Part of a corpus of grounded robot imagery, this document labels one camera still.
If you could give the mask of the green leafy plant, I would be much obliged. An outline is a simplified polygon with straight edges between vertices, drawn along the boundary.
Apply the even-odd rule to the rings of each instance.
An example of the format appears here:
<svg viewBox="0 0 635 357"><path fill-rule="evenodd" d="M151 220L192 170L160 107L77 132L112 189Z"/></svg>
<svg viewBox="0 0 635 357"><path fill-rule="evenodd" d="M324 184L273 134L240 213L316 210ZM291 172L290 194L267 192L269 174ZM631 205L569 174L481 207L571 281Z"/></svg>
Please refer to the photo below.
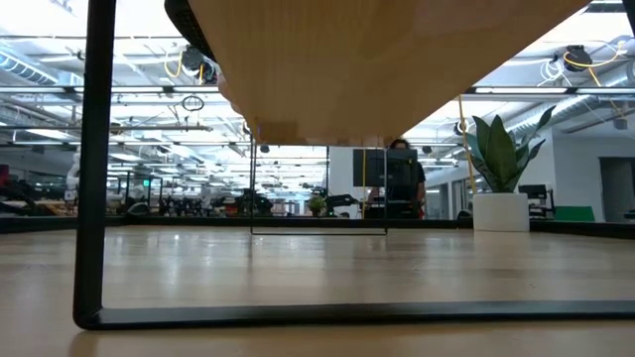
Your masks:
<svg viewBox="0 0 635 357"><path fill-rule="evenodd" d="M531 145L538 132L550 123L555 106L548 108L540 117L536 128L517 143L512 132L505 130L502 119L496 115L490 124L477 116L475 133L466 134L472 166L483 176L494 193L513 193L518 182L534 160L545 139Z"/></svg>

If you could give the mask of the black table edge rail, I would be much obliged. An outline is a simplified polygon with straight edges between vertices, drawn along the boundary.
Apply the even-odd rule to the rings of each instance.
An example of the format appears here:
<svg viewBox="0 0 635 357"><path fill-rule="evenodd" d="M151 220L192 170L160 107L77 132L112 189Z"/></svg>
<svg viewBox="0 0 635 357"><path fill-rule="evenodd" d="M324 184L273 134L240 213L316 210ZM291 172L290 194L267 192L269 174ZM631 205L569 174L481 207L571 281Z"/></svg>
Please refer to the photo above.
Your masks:
<svg viewBox="0 0 635 357"><path fill-rule="evenodd" d="M338 228L338 229L470 229L472 222L461 220L388 220L345 218L206 218L108 216L107 227L125 225L203 226L203 227L266 227L266 228ZM0 217L0 234L69 230L77 227L75 217ZM602 238L635 240L633 223L593 223L537 220L530 223L532 232L570 234Z"/></svg>

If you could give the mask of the black wall monitor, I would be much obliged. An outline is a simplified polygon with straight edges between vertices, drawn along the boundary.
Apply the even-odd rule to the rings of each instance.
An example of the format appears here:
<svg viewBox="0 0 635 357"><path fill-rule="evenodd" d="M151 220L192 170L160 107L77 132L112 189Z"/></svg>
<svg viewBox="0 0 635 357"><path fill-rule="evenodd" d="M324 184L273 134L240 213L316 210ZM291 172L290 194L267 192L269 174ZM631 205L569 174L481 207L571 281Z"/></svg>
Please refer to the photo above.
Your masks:
<svg viewBox="0 0 635 357"><path fill-rule="evenodd" d="M414 150L353 150L354 186L410 186L418 180L418 154Z"/></svg>

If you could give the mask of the grey door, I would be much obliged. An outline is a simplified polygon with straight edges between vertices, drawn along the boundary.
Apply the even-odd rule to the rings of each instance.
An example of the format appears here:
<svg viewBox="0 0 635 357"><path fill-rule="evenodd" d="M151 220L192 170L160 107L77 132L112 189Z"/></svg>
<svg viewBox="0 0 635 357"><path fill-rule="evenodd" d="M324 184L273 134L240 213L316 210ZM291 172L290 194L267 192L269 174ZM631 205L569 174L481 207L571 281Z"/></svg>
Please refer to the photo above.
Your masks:
<svg viewBox="0 0 635 357"><path fill-rule="evenodd" d="M601 195L604 220L631 223L629 212L635 210L635 159L601 158Z"/></svg>

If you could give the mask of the light wooden shelf board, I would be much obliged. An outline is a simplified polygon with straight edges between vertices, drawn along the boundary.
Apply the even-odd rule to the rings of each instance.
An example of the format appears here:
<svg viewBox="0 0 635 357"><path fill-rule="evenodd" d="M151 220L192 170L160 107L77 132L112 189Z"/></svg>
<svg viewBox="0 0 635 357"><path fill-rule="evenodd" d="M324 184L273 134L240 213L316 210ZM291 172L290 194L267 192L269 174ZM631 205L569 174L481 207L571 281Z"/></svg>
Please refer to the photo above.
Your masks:
<svg viewBox="0 0 635 357"><path fill-rule="evenodd" d="M380 146L589 0L189 0L269 145Z"/></svg>

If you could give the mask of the person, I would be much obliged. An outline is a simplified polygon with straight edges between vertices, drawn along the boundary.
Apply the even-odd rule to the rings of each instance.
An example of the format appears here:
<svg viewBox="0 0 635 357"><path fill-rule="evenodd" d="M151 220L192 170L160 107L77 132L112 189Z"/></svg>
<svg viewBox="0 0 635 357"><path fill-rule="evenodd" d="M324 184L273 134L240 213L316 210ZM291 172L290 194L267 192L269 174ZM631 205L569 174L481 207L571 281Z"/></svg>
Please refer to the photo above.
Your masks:
<svg viewBox="0 0 635 357"><path fill-rule="evenodd" d="M390 150L411 150L410 143L403 139L395 139L390 144ZM393 212L391 213L391 217L395 217L397 219L423 219L425 216L425 201L426 201L426 176L421 163L417 162L417 181L416 184L408 184L408 185L395 185L389 186L387 193L389 200L409 200L410 208L407 204L396 204ZM380 187L372 187L368 193L367 198L371 201L376 200L380 195Z"/></svg>

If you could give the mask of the green background panel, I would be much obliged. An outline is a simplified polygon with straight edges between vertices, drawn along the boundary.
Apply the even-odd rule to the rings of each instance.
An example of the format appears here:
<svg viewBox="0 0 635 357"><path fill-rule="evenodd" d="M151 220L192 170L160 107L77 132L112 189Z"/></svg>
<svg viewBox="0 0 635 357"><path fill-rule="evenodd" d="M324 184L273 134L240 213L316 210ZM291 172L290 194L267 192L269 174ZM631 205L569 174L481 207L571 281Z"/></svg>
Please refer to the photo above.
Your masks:
<svg viewBox="0 0 635 357"><path fill-rule="evenodd" d="M557 206L554 219L567 222L594 222L595 216L591 206Z"/></svg>

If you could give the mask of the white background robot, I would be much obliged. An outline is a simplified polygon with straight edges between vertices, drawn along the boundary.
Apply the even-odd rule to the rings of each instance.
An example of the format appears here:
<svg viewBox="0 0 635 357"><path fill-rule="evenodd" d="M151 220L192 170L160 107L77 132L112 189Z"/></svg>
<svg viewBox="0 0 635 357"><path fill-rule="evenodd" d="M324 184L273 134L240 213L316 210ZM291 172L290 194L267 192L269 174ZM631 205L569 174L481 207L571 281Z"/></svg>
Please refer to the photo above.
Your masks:
<svg viewBox="0 0 635 357"><path fill-rule="evenodd" d="M64 199L66 201L75 200L77 196L77 186L79 182L79 162L80 152L76 152L72 157L72 165L66 174Z"/></svg>

